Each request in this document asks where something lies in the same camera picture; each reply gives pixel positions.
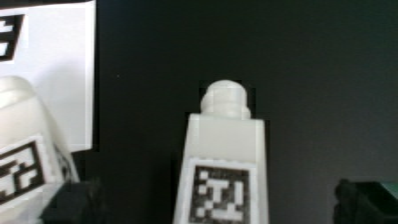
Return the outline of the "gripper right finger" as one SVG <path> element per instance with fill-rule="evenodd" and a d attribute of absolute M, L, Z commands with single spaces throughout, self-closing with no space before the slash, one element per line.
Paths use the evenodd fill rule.
<path fill-rule="evenodd" d="M 339 181 L 334 224 L 398 224 L 398 182 Z"/>

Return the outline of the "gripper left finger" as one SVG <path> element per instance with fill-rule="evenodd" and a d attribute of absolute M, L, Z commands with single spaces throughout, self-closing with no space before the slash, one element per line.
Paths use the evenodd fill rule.
<path fill-rule="evenodd" d="M 43 224 L 107 224 L 107 206 L 98 181 L 64 184 L 39 219 Z"/>

